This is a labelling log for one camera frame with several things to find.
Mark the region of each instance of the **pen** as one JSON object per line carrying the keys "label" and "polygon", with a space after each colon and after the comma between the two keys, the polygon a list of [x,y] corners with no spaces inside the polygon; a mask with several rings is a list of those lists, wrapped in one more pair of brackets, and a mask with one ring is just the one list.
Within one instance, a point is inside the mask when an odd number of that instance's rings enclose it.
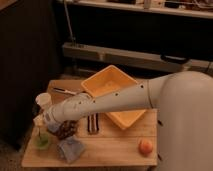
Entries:
{"label": "pen", "polygon": [[53,90],[58,92],[58,93],[64,93],[64,94],[70,94],[70,95],[76,95],[77,94],[76,92],[69,91],[69,90],[62,89],[62,88],[57,88],[57,87],[53,87]]}

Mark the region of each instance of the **box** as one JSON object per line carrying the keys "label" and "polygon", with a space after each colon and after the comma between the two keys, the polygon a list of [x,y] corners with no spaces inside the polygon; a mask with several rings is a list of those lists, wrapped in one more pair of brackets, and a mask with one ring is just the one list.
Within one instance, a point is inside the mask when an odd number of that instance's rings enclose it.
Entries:
{"label": "box", "polygon": [[[135,79],[117,67],[110,65],[82,81],[81,86],[92,97],[98,97],[134,84],[137,84]],[[122,130],[125,130],[138,120],[145,111],[146,110],[109,112],[106,113],[106,115]]]}

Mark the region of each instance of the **gray floor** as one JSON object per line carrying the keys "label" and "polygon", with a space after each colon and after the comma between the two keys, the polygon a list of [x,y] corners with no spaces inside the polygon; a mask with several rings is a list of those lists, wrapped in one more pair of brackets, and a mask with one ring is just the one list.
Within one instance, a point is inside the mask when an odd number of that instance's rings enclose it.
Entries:
{"label": "gray floor", "polygon": [[[79,76],[62,75],[61,79],[83,79]],[[24,139],[22,148],[19,151],[14,150],[6,143],[0,140],[0,171],[145,171],[142,167],[99,167],[99,168],[23,168],[21,167],[22,157],[29,140],[31,129],[28,130]]]}

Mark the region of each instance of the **wooden table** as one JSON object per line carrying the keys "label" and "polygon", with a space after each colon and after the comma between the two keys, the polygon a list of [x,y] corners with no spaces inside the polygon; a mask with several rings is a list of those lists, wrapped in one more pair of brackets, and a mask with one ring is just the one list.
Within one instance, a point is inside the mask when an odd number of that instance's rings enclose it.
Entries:
{"label": "wooden table", "polygon": [[[49,83],[47,91],[52,95],[53,103],[57,103],[69,96],[51,91],[52,87],[80,91],[80,82],[80,80],[53,80]],[[53,135],[50,135],[52,143],[47,150],[37,150],[34,146],[34,138],[38,135],[38,129],[34,127],[22,160],[22,166],[155,166],[157,164],[156,117],[155,110],[148,110],[132,127],[122,131],[105,114],[100,114],[100,130],[97,135],[89,135],[87,133],[87,119],[81,119],[76,136],[83,142],[86,150],[72,164],[68,164],[60,158],[57,151],[58,140]],[[141,138],[148,138],[154,144],[154,150],[148,157],[144,157],[138,151],[138,143]]]}

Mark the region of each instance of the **metal rack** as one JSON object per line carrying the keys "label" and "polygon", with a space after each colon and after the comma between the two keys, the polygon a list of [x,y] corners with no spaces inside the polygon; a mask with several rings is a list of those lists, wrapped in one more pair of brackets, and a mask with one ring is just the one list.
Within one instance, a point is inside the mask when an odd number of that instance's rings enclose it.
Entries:
{"label": "metal rack", "polygon": [[[202,61],[189,59],[185,60],[179,57],[169,56],[164,60],[162,55],[152,54],[152,53],[143,53],[129,50],[121,50],[114,48],[106,48],[85,44],[78,44],[74,36],[71,22],[70,14],[67,6],[69,4],[78,4],[81,6],[92,6],[98,8],[110,8],[116,10],[129,10],[137,12],[147,12],[147,13],[157,13],[157,14],[166,14],[166,15],[177,15],[193,18],[204,18],[204,19],[213,19],[213,13],[209,11],[192,11],[185,10],[181,7],[178,9],[165,8],[164,0],[142,0],[136,1],[135,5],[129,4],[118,4],[118,3],[109,3],[103,0],[58,0],[64,4],[67,25],[69,29],[69,35],[71,42],[65,42],[62,46],[64,56],[72,57],[75,59],[86,59],[91,61],[103,61],[106,63],[113,64],[124,64],[128,66],[141,67],[146,69],[161,70],[166,72],[177,72],[181,70],[197,70],[201,72],[206,72],[213,74],[213,64],[211,61]],[[191,2],[186,2],[186,5],[192,5]]]}

